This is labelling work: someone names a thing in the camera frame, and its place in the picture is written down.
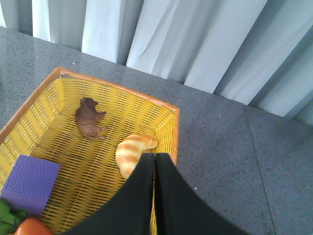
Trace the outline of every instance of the basket rim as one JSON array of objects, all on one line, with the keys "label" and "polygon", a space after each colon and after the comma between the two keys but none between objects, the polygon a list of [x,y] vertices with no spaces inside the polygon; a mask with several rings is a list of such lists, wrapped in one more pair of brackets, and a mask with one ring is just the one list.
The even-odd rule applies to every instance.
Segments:
[{"label": "basket rim", "polygon": [[173,142],[171,149],[171,158],[174,164],[177,164],[177,156],[178,156],[178,140],[179,140],[179,108],[174,106],[168,102],[157,99],[153,96],[138,92],[136,90],[126,88],[124,86],[115,84],[113,82],[105,81],[93,76],[81,74],[69,70],[65,67],[56,67],[42,82],[41,84],[34,90],[34,92],[27,98],[27,100],[20,106],[20,108],[14,113],[11,119],[6,123],[6,125],[0,130],[0,144],[4,142],[5,138],[10,134],[18,121],[22,118],[22,116],[26,113],[26,111],[31,107],[31,105],[35,102],[37,97],[44,91],[46,87],[50,85],[57,78],[68,76],[71,78],[76,78],[85,81],[91,81],[94,83],[98,83],[104,86],[111,86],[113,88],[117,88],[124,92],[136,95],[144,100],[150,101],[159,106],[165,106],[166,108],[173,111],[174,115],[174,129],[173,129]]}]

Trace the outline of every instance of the green vegetable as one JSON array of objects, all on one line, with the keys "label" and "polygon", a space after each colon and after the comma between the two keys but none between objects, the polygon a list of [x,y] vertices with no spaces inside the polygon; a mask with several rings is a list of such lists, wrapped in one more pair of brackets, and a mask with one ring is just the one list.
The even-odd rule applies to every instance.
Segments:
[{"label": "green vegetable", "polygon": [[11,211],[11,208],[0,200],[0,235],[14,233],[26,217],[25,210]]}]

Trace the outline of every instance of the woven basket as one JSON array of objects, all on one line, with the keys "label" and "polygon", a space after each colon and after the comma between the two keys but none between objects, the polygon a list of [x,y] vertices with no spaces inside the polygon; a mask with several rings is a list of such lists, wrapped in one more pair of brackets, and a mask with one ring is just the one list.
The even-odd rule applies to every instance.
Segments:
[{"label": "woven basket", "polygon": [[[105,140],[79,133],[75,111],[92,97],[106,111],[98,126]],[[124,184],[115,163],[117,145],[131,133],[155,136],[152,152],[167,152],[177,162],[179,109],[151,96],[95,77],[56,68],[0,132],[0,190],[20,154],[61,164],[41,220],[60,234],[106,203]],[[152,234],[156,218],[152,216]]]}]

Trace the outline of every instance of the gray countertop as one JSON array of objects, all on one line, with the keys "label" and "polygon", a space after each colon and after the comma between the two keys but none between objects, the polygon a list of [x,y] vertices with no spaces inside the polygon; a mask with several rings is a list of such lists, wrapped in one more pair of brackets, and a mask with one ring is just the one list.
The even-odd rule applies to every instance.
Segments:
[{"label": "gray countertop", "polygon": [[178,170],[238,227],[313,234],[312,127],[0,27],[0,128],[58,66],[178,106]]}]

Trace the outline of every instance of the croissant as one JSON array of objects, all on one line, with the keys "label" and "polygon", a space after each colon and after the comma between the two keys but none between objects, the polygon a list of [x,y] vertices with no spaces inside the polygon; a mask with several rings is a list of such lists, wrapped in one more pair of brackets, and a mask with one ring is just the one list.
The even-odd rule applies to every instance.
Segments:
[{"label": "croissant", "polygon": [[126,137],[116,148],[115,161],[121,175],[128,179],[135,169],[141,152],[155,148],[157,139],[145,134],[131,134]]}]

